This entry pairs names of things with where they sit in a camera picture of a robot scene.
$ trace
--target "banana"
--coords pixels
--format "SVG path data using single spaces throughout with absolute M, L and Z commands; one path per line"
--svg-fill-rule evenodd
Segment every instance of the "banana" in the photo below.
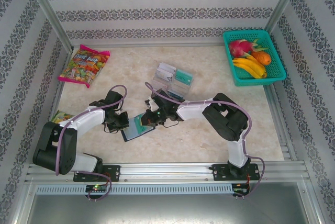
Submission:
M 246 72 L 248 72 L 250 75 L 252 75 L 255 79 L 261 79 L 262 77 L 259 76 L 256 72 L 254 72 L 253 69 L 251 69 L 249 66 L 243 64 L 243 63 L 234 63 L 234 66 L 244 69 Z
M 264 65 L 261 64 L 259 61 L 257 61 L 257 59 L 254 58 L 252 55 L 247 56 L 247 59 L 253 61 L 253 62 L 256 63 L 256 64 L 258 64 L 258 65 L 262 68 L 262 70 L 265 71 L 265 67 L 264 67 Z
M 249 67 L 248 69 L 252 69 L 254 71 L 254 73 L 257 74 L 257 76 L 259 76 L 259 78 L 266 78 L 266 70 L 265 70 L 265 67 L 262 66 L 261 64 L 258 64 L 250 59 L 245 59 L 245 58 L 235 58 L 233 59 L 232 61 L 234 64 L 243 64 L 247 67 Z

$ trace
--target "dragon fruit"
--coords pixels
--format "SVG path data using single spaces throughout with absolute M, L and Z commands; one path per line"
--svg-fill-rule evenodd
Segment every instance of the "dragon fruit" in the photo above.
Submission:
M 234 58 L 250 56 L 248 52 L 258 52 L 266 50 L 267 48 L 256 48 L 258 39 L 249 42 L 245 39 L 235 40 L 229 44 L 229 50 Z

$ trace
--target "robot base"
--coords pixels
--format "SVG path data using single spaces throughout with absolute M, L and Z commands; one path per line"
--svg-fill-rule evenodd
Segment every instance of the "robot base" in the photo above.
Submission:
M 120 178 L 120 166 L 119 165 L 103 165 L 101 174 L 105 174 L 110 177 L 112 182 L 119 182 Z M 74 173 L 74 182 L 105 182 L 106 179 L 101 176 L 89 175 L 84 173 Z
M 214 164 L 210 168 L 213 171 L 214 181 L 245 181 L 247 176 L 251 181 L 258 181 L 260 172 L 257 164 L 251 164 L 250 159 L 241 168 L 228 164 Z

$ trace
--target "enclosure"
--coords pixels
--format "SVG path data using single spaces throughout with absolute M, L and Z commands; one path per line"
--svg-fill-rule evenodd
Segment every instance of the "enclosure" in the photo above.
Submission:
M 1 0 L 0 223 L 335 222 L 334 14 L 335 0 Z M 222 34 L 251 29 L 270 34 L 285 80 L 235 86 Z M 80 44 L 110 51 L 90 88 L 58 81 Z M 84 196 L 95 183 L 32 163 L 57 110 L 77 115 L 123 84 L 122 111 L 145 112 L 161 62 L 193 74 L 187 100 L 224 93 L 249 112 L 247 152 L 265 160 L 253 196 L 215 180 L 208 168 L 227 164 L 228 146 L 203 119 L 128 142 L 104 125 L 78 138 L 78 152 L 120 166 L 100 202 Z

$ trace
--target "marble floor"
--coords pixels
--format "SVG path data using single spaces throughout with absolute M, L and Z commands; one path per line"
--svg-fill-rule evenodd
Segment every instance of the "marble floor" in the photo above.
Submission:
M 284 160 L 270 109 L 262 86 L 236 87 L 224 47 L 113 48 L 111 57 L 89 89 L 82 84 L 65 83 L 59 110 L 82 112 L 89 103 L 105 98 L 108 90 L 123 84 L 128 96 L 123 110 L 129 118 L 146 110 L 144 100 L 151 92 L 150 82 L 160 62 L 193 74 L 187 100 L 204 100 L 224 93 L 246 109 L 253 127 L 247 137 L 247 152 L 266 161 Z M 121 133 L 108 134 L 94 127 L 77 142 L 77 151 L 96 155 L 108 163 L 144 162 L 223 162 L 228 160 L 227 143 L 205 120 L 192 119 L 171 128 L 159 126 L 139 138 L 124 142 Z

